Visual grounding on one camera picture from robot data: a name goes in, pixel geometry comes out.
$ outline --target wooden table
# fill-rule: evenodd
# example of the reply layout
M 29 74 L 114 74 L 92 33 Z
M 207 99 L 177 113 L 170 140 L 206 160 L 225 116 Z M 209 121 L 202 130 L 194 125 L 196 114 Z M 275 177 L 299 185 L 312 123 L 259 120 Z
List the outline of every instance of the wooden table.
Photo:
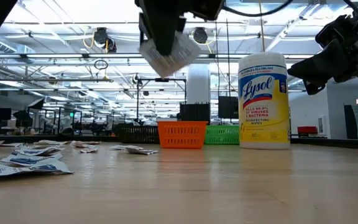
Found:
M 0 223 L 358 223 L 358 150 L 62 152 L 72 175 L 0 179 Z M 159 146 L 146 145 L 158 149 Z M 0 148 L 0 159 L 11 149 Z

